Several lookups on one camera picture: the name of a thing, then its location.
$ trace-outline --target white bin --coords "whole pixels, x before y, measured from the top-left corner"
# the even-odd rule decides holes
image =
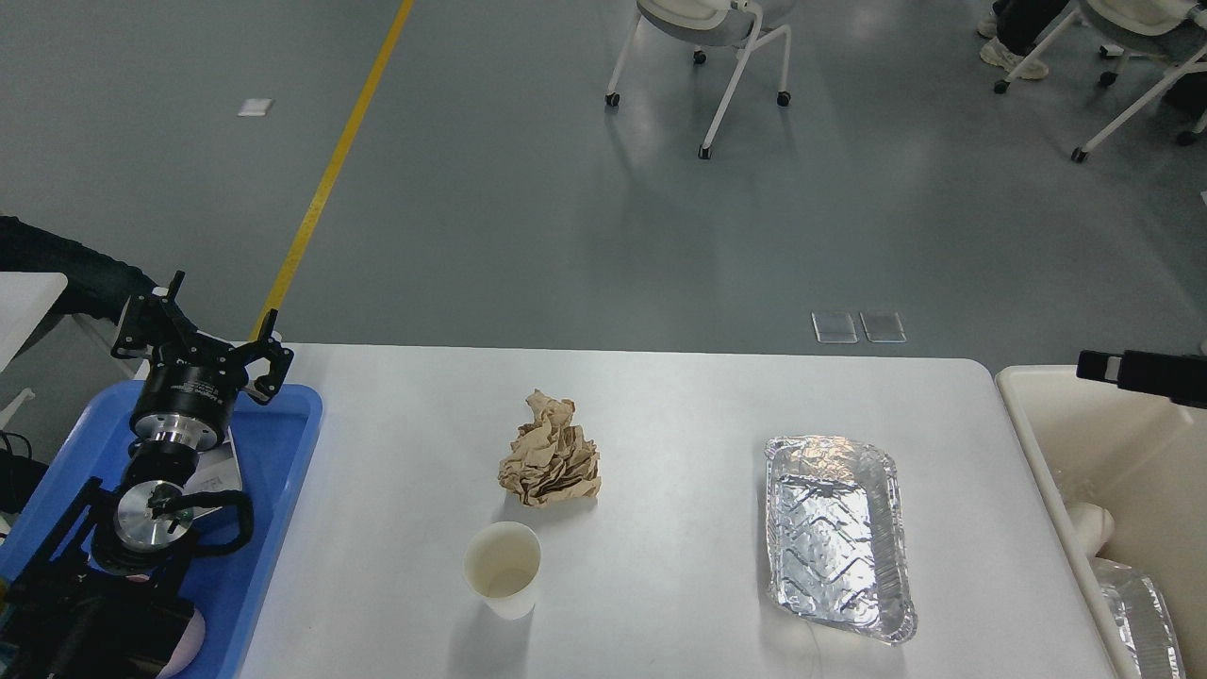
[[[1119,677],[1135,669],[1065,502],[1114,516],[1101,556],[1153,578],[1188,674],[1207,677],[1207,411],[1078,380],[1074,367],[1008,368],[997,387]]]

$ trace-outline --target sneaker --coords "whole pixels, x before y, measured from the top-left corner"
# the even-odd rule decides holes
[[[1015,54],[1002,45],[998,39],[992,39],[981,47],[981,60],[991,66],[1002,66],[1005,72],[1010,72],[1022,63],[1024,57]],[[1019,74],[1022,80],[1043,80],[1048,77],[1051,69],[1039,59],[1032,59],[1026,70]]]
[[[976,35],[989,40],[990,37],[997,37],[997,14],[993,10],[990,10],[985,18],[976,22]]]

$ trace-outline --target crumpled paper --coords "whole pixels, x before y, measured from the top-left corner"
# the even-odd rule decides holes
[[[594,498],[600,491],[599,451],[571,426],[575,403],[533,391],[525,399],[532,423],[519,428],[512,455],[498,463],[498,485],[530,508],[568,498]]]

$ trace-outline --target chair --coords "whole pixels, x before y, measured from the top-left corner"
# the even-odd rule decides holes
[[[1090,151],[1106,141],[1107,136],[1168,89],[1179,77],[1207,71],[1207,63],[1200,62],[1207,54],[1207,11],[1203,11],[1202,5],[1195,5],[1190,0],[1078,0],[1077,8],[1069,12],[1048,37],[1043,39],[1005,78],[993,83],[993,92],[1004,93],[1022,70],[1073,25],[1078,17],[1085,17],[1090,25],[1123,47],[1114,68],[1098,77],[1100,87],[1110,87],[1133,53],[1168,64],[1156,84],[1092,139],[1073,150],[1073,162],[1081,163]],[[1178,144],[1182,146],[1194,144],[1205,128],[1207,128],[1207,111],[1193,129],[1178,134]]]
[[[707,59],[702,46],[712,47],[737,47],[737,66],[733,77],[729,78],[729,87],[725,88],[724,96],[716,115],[712,116],[712,124],[709,133],[700,144],[698,156],[707,160],[712,157],[712,140],[721,127],[721,119],[725,116],[729,100],[734,95],[737,81],[746,69],[746,60],[751,52],[765,46],[776,37],[783,37],[783,65],[780,69],[780,92],[776,103],[787,106],[792,100],[788,93],[788,52],[792,45],[792,28],[787,24],[777,28],[768,28],[768,23],[777,21],[787,14],[795,5],[795,0],[764,0],[768,10],[764,12],[762,5],[754,0],[637,0],[637,12],[632,22],[632,30],[624,41],[620,57],[612,70],[612,81],[607,86],[605,101],[608,106],[616,107],[620,104],[620,94],[616,90],[616,84],[620,80],[620,70],[629,55],[629,47],[632,46],[632,36],[636,35],[641,19],[646,19],[663,33],[671,37],[677,37],[684,42],[693,43],[693,60],[701,65]]]

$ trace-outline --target foil container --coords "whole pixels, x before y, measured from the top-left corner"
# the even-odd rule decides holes
[[[766,445],[771,598],[820,625],[898,645],[917,615],[892,458],[841,437]]]
[[[1178,638],[1165,597],[1153,580],[1130,566],[1091,558],[1090,569],[1107,598],[1119,638],[1143,679],[1185,679]]]

